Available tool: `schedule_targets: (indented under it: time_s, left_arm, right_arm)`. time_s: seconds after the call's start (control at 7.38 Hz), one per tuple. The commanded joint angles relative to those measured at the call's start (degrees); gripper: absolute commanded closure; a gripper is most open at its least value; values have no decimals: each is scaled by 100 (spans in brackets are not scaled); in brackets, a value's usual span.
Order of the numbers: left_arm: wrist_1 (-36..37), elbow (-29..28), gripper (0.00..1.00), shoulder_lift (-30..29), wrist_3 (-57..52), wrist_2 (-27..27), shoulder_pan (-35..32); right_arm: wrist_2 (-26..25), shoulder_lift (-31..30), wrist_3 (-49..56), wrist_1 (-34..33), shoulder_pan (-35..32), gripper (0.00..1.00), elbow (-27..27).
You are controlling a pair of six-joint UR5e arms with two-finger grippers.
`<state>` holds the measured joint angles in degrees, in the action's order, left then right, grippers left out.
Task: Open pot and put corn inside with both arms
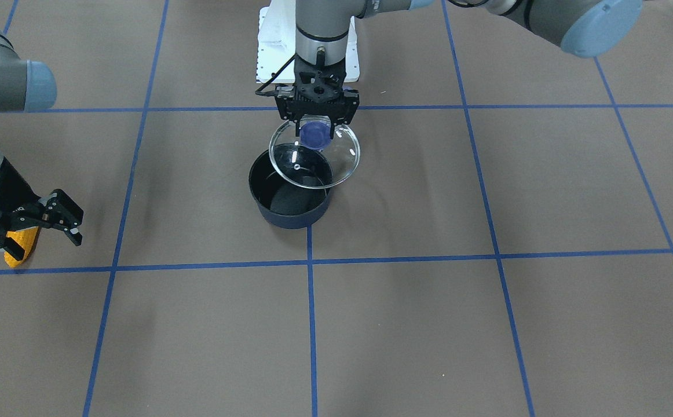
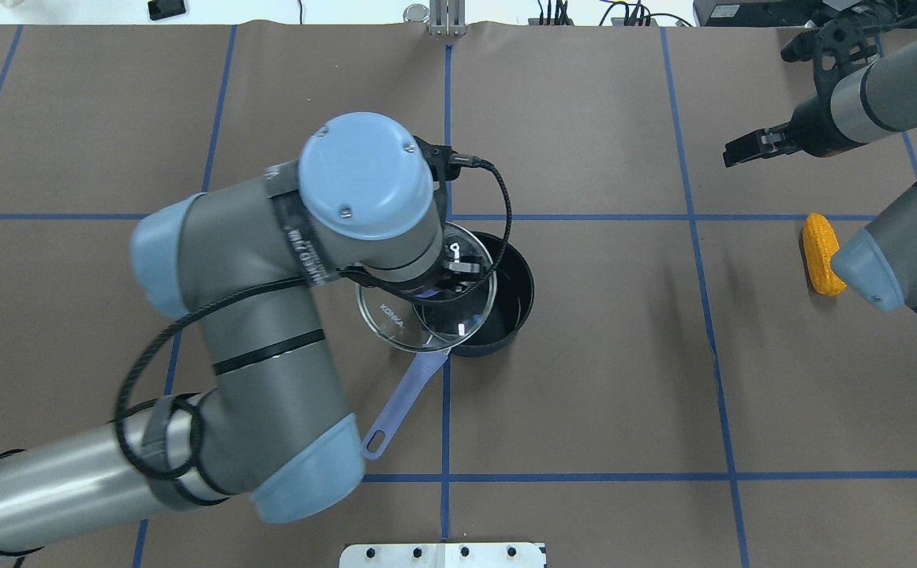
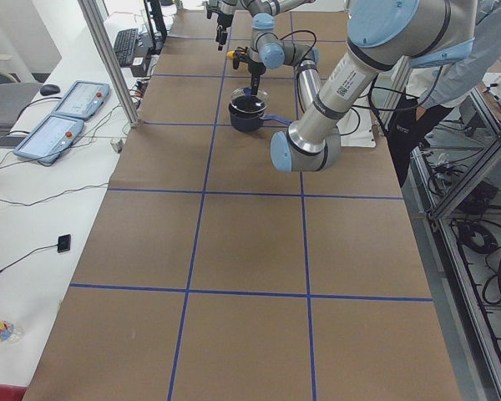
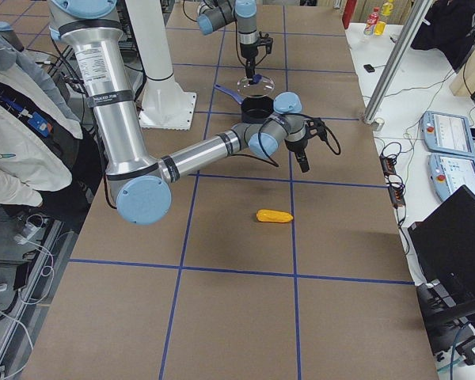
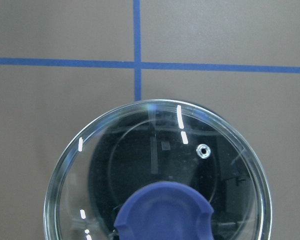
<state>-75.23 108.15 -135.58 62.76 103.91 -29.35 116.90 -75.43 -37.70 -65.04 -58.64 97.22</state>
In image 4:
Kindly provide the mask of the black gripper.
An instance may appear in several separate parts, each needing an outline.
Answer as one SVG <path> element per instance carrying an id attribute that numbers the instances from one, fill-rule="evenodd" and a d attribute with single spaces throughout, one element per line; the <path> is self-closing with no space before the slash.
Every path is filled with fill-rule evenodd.
<path id="1" fill-rule="evenodd" d="M 294 153 L 297 163 L 302 172 L 310 170 L 310 164 L 306 156 L 305 149 L 308 145 L 308 138 L 304 135 L 288 135 L 284 140 L 287 149 Z"/>
<path id="2" fill-rule="evenodd" d="M 238 33 L 241 57 L 245 60 L 245 74 L 248 83 L 254 83 L 256 57 L 258 55 L 258 32 Z"/>

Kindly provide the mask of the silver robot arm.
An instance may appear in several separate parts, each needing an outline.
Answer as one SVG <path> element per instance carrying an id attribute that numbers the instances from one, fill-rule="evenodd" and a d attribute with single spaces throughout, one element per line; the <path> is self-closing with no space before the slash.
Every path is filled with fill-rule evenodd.
<path id="1" fill-rule="evenodd" d="M 257 4 L 252 0 L 214 1 L 201 5 L 196 23 L 204 35 L 209 35 L 232 22 L 236 23 L 241 57 L 245 59 L 245 74 L 249 84 L 257 84 L 256 58 L 260 43 L 257 28 Z"/>
<path id="2" fill-rule="evenodd" d="M 238 123 L 230 130 L 173 154 L 155 158 L 146 149 L 147 127 L 187 129 L 196 95 L 184 91 L 173 75 L 165 22 L 156 1 L 129 1 L 128 16 L 146 86 L 140 102 L 120 53 L 122 36 L 114 1 L 52 1 L 51 34 L 74 50 L 88 104 L 108 155 L 106 179 L 120 216 L 139 225 L 157 222 L 168 212 L 170 185 L 220 159 L 250 149 L 270 158 L 281 143 L 306 135 L 307 118 L 292 92 L 282 93 L 262 123 Z"/>

